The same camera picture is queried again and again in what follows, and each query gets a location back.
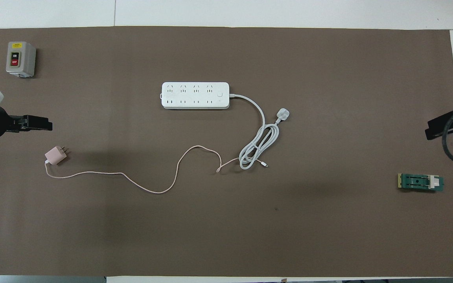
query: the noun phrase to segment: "green electronic component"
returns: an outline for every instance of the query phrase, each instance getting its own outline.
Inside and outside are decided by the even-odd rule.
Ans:
[[[438,175],[398,174],[398,188],[443,191],[444,179]]]

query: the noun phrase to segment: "power plug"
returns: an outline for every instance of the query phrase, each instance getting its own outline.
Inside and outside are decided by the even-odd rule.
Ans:
[[[64,158],[67,157],[65,151],[66,150],[64,149],[64,147],[56,146],[56,147],[52,148],[50,151],[45,153],[45,157],[46,157],[45,163],[57,165],[57,163],[61,162]]]
[[[160,99],[165,109],[227,109],[229,94],[228,83],[166,82]]]

